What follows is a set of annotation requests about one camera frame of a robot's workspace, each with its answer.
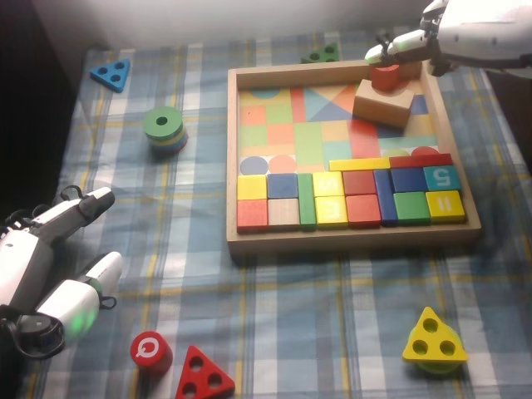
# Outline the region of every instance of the yellow triangle block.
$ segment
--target yellow triangle block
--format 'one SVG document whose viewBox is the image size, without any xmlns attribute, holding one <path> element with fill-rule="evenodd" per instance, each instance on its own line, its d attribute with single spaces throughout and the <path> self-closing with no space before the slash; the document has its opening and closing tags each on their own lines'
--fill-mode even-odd
<svg viewBox="0 0 532 399">
<path fill-rule="evenodd" d="M 454 331 L 427 307 L 408 338 L 402 358 L 407 362 L 463 363 L 467 353 Z"/>
</svg>

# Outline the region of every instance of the checkered cloth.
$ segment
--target checkered cloth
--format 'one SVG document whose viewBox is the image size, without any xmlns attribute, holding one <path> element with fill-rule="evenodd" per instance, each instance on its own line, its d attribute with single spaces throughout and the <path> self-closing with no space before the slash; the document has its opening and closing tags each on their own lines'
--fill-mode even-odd
<svg viewBox="0 0 532 399">
<path fill-rule="evenodd" d="M 363 58 L 374 32 L 90 52 L 61 186 L 110 186 L 115 205 L 69 240 L 81 267 L 96 254 L 125 260 L 119 303 L 51 361 L 29 366 L 21 395 L 173 398 L 185 353 L 197 345 L 235 381 L 235 397 L 532 397 L 532 187 L 484 73 L 439 79 L 483 237 L 473 249 L 248 256 L 225 243 L 227 71 L 298 63 L 338 42 Z M 114 94 L 89 68 L 131 59 Z M 183 111 L 179 156 L 157 160 L 141 122 L 156 106 Z M 447 378 L 424 375 L 401 353 L 431 306 L 461 336 L 469 361 Z M 134 336 L 161 333 L 174 352 L 158 382 L 130 359 Z"/>
</svg>

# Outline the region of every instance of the white wall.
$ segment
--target white wall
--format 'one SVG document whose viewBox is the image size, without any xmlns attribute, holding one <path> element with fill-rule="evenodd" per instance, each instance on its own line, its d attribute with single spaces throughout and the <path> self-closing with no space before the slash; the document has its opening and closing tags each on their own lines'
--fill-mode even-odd
<svg viewBox="0 0 532 399">
<path fill-rule="evenodd" d="M 33 0 L 77 86 L 87 48 L 144 48 L 415 21 L 427 0 Z"/>
</svg>

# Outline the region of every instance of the green disc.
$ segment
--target green disc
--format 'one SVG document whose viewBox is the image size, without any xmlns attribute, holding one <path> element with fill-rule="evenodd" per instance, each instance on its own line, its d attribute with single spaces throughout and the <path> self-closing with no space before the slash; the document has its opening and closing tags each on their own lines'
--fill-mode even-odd
<svg viewBox="0 0 532 399">
<path fill-rule="evenodd" d="M 170 140 L 183 129 L 183 118 L 175 108 L 160 106 L 148 112 L 143 128 L 150 140 Z"/>
<path fill-rule="evenodd" d="M 453 338 L 458 342 L 462 347 L 464 344 L 462 343 L 462 340 L 460 339 L 459 335 L 456 333 L 455 330 L 447 326 L 447 329 L 449 330 L 449 333 L 453 336 Z M 416 363 L 416 365 L 423 370 L 424 372 L 428 372 L 429 374 L 435 374 L 435 375 L 441 375 L 441 374 L 448 374 L 450 372 L 455 371 L 461 363 Z"/>
</svg>

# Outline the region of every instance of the blue triangle block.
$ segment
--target blue triangle block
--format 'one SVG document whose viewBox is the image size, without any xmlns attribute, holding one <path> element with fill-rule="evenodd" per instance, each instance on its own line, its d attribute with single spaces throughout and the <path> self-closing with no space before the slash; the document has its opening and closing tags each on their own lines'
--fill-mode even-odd
<svg viewBox="0 0 532 399">
<path fill-rule="evenodd" d="M 307 116 L 307 121 L 310 121 L 313 116 L 329 103 L 329 100 L 306 87 L 303 93 L 305 99 L 305 115 Z"/>
<path fill-rule="evenodd" d="M 130 60 L 125 58 L 92 68 L 91 78 L 117 93 L 122 93 L 129 71 Z"/>
<path fill-rule="evenodd" d="M 314 115 L 309 122 L 345 121 L 349 119 L 352 119 L 351 112 L 347 112 L 343 108 L 330 102 Z"/>
</svg>

